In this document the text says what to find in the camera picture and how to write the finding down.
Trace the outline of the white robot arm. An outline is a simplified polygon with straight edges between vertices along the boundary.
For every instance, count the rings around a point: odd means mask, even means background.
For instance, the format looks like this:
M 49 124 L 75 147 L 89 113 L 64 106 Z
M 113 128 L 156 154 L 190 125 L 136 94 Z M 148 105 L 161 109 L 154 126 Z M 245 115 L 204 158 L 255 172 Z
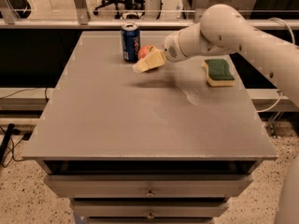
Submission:
M 165 62 L 181 62 L 198 55 L 212 56 L 232 51 L 239 54 L 257 71 L 299 106 L 299 49 L 293 43 L 265 33 L 250 25 L 237 10 L 227 5 L 209 7 L 202 19 L 187 28 L 168 35 L 162 51 L 149 51 L 141 56 L 134 70 L 146 72 Z M 264 208 L 238 201 L 233 210 L 246 213 L 241 219 L 228 214 L 216 224 L 299 224 L 299 154 L 294 151 L 278 161 L 265 165 L 258 173 L 272 182 L 279 170 L 280 189 L 275 214 Z

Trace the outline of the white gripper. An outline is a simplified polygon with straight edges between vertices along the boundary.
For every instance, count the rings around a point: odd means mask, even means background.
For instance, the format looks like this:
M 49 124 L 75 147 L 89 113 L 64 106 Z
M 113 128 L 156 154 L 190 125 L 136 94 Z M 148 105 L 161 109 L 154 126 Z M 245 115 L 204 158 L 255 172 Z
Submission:
M 172 63 L 185 61 L 187 59 L 180 49 L 179 31 L 175 31 L 165 38 L 164 52 L 154 46 L 149 46 L 149 51 L 150 52 L 144 58 L 141 58 L 133 65 L 133 71 L 135 73 L 143 73 L 153 68 L 165 65 L 166 58 Z

